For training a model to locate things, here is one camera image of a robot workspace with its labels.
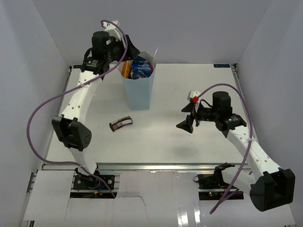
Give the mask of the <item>light blue paper bag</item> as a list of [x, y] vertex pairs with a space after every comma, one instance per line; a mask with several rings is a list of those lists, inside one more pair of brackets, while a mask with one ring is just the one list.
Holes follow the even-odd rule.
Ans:
[[155, 61], [155, 55], [150, 55], [147, 52], [141, 52], [139, 56], [145, 58], [153, 67], [153, 73], [150, 77], [134, 80], [131, 78], [130, 74], [129, 78], [126, 79], [122, 76], [124, 62], [122, 62], [118, 67], [131, 110], [147, 110], [150, 108], [153, 82], [156, 72], [157, 63]]

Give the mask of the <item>orange chips bag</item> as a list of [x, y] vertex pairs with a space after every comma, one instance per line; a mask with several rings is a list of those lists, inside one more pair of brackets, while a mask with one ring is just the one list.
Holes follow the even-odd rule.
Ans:
[[131, 71], [132, 71], [132, 66], [130, 61], [125, 61], [123, 64], [122, 76], [128, 79], [131, 74]]

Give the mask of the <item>left blue corner label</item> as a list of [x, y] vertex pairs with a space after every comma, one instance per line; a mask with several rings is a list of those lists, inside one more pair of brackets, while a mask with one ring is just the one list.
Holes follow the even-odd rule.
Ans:
[[73, 69], [81, 69], [81, 68], [82, 68], [82, 65], [73, 65], [72, 68], [73, 68]]

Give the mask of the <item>right blue corner label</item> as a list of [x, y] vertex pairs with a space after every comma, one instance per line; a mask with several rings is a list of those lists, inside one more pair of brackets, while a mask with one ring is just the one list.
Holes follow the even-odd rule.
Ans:
[[229, 64], [213, 64], [215, 68], [230, 68]]

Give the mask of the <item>blue corner label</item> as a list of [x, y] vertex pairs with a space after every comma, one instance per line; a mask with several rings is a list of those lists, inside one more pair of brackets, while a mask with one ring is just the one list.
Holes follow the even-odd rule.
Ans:
[[81, 69], [81, 68], [82, 68], [82, 65], [73, 65], [72, 68], [73, 68], [73, 69]]
[[213, 64], [215, 68], [230, 68], [229, 64]]

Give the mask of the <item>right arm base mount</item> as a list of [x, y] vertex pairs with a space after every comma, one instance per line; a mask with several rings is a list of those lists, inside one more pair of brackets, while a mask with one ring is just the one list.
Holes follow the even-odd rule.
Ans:
[[193, 181], [198, 184], [200, 201], [218, 201], [228, 188], [228, 184], [218, 185], [213, 174], [198, 174]]

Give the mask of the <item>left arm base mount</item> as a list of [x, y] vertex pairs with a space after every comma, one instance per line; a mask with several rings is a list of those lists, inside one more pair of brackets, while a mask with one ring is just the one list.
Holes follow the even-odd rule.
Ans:
[[94, 175], [98, 176], [102, 181], [86, 173], [83, 174], [76, 168], [72, 189], [76, 191], [93, 190], [94, 195], [100, 195], [102, 190], [107, 190], [107, 186], [110, 190], [114, 189], [114, 175], [100, 175], [98, 170], [95, 171]]

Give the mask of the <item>blue snack bag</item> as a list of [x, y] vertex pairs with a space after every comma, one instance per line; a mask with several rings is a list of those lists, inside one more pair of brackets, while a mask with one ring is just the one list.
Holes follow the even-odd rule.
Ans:
[[137, 56], [132, 61], [131, 67], [131, 78], [134, 80], [148, 78], [153, 73], [153, 67], [151, 64], [141, 56]]

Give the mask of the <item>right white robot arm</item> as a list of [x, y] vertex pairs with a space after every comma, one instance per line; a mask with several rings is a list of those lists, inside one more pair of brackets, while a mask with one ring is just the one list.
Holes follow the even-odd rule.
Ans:
[[233, 113], [231, 97], [225, 91], [213, 93], [213, 103], [201, 104], [200, 92], [190, 91], [189, 101], [182, 111], [186, 119], [176, 127], [193, 133], [193, 127], [201, 121], [214, 122], [216, 128], [232, 143], [245, 158], [252, 173], [241, 172], [233, 180], [238, 169], [230, 163], [215, 167], [213, 176], [202, 179], [202, 183], [218, 188], [235, 187], [248, 194], [259, 211], [266, 211], [293, 202], [295, 175], [291, 169], [283, 169], [263, 150], [257, 141], [250, 138], [250, 129], [243, 118]]

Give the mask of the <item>brown chocolate bar wrapper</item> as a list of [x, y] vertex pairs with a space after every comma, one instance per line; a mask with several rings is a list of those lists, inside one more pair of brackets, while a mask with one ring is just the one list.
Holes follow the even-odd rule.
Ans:
[[112, 132], [114, 132], [114, 131], [116, 131], [116, 130], [118, 130], [120, 128], [123, 128], [123, 127], [125, 127], [127, 125], [132, 125], [132, 124], [133, 124], [132, 118], [130, 116], [127, 116], [127, 117], [123, 117], [123, 118], [121, 118], [119, 120], [116, 120], [114, 122], [111, 122], [109, 124], [109, 127], [112, 130]]

